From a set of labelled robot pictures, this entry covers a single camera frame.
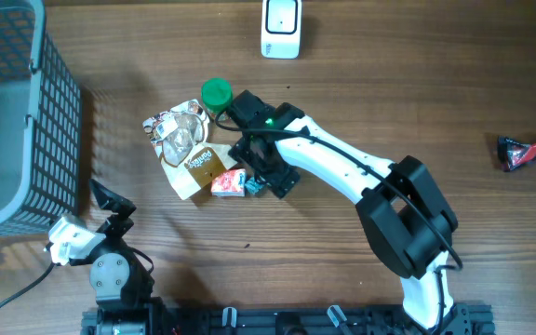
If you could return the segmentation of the black red snack pouch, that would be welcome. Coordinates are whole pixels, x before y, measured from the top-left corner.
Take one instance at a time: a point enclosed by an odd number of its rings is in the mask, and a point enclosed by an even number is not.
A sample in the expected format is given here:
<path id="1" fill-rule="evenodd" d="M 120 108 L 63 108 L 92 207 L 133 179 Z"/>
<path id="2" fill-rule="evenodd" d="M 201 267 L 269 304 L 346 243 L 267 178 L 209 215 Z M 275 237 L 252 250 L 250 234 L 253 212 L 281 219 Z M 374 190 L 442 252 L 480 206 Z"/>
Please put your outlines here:
<path id="1" fill-rule="evenodd" d="M 523 143 L 499 136 L 497 155 L 504 172 L 511 172 L 536 161 L 536 142 Z"/>

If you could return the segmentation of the green lid jar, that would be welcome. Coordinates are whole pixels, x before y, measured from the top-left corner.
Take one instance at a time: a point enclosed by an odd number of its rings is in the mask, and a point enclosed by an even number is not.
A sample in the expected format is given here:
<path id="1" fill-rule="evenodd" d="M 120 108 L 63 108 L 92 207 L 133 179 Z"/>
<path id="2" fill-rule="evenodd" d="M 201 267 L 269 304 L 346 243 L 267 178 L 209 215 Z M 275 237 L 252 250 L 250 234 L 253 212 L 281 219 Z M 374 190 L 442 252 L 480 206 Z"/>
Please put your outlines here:
<path id="1" fill-rule="evenodd" d="M 210 115 L 216 118 L 232 103 L 234 98 L 232 86 L 223 78 L 208 79 L 201 87 L 201 98 Z"/>

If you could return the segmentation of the red white small box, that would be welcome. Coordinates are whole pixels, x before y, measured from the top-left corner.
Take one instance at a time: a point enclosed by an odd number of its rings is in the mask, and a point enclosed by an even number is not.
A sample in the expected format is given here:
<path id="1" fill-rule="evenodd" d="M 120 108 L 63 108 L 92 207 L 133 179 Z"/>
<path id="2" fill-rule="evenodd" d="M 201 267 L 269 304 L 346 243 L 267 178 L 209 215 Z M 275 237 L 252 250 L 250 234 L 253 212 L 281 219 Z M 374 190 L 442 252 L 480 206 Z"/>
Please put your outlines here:
<path id="1" fill-rule="evenodd" d="M 213 180 L 211 193 L 218 197 L 243 197 L 245 195 L 246 178 L 247 172 L 244 168 L 227 170 Z"/>

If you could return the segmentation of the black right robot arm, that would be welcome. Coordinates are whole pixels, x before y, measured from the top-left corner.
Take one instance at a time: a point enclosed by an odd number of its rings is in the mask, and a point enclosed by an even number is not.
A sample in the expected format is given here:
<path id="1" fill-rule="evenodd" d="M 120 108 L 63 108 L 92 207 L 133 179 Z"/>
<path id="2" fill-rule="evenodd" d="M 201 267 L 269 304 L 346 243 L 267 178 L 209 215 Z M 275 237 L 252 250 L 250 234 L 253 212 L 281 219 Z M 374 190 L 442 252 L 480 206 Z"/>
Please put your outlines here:
<path id="1" fill-rule="evenodd" d="M 442 333 L 454 304 L 446 272 L 462 269 L 452 247 L 458 220 L 425 164 L 410 155 L 396 163 L 364 153 L 301 109 L 274 107 L 247 90 L 224 113 L 242 134 L 230 156 L 276 197 L 287 195 L 304 169 L 353 203 L 372 252 L 401 279 L 405 314 Z"/>

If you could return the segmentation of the snack packet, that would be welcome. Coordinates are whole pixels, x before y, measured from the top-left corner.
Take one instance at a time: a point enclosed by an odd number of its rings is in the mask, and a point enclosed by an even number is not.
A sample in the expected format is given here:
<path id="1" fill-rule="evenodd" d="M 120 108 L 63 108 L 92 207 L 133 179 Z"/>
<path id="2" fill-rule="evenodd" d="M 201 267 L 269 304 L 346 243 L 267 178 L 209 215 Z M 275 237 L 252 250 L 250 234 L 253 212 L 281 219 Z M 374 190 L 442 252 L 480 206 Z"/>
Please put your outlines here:
<path id="1" fill-rule="evenodd" d="M 182 200 L 236 165 L 229 155 L 231 145 L 208 141 L 209 123 L 207 112 L 196 99 L 142 123 L 170 186 Z"/>

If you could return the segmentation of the blue mouthwash bottle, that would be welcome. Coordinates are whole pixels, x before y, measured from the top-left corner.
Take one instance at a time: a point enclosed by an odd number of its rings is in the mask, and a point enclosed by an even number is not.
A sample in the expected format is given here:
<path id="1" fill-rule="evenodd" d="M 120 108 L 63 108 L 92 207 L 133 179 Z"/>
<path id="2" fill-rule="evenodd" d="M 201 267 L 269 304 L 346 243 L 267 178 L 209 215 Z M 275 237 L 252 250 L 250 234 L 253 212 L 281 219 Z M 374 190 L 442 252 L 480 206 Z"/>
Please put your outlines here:
<path id="1" fill-rule="evenodd" d="M 246 180 L 244 186 L 246 191 L 252 195 L 259 195 L 265 189 L 265 183 L 263 181 L 258 181 L 255 177 Z"/>

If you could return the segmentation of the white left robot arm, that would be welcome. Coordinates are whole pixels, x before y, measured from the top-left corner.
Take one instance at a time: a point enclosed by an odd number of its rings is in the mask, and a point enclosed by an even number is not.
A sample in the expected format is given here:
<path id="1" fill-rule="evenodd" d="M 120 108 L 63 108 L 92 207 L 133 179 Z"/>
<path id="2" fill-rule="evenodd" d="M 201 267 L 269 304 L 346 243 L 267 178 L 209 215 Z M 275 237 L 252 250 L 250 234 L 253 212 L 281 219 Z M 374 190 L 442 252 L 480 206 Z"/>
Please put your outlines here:
<path id="1" fill-rule="evenodd" d="M 96 311 L 84 312 L 82 335 L 158 335 L 169 332 L 167 310 L 162 300 L 152 296 L 152 269 L 140 259 L 148 257 L 123 239 L 134 225 L 130 218 L 136 206 L 101 183 L 89 181 L 99 208 L 109 210 L 98 232 L 103 240 L 87 257 L 92 264 L 89 282 L 96 293 Z"/>

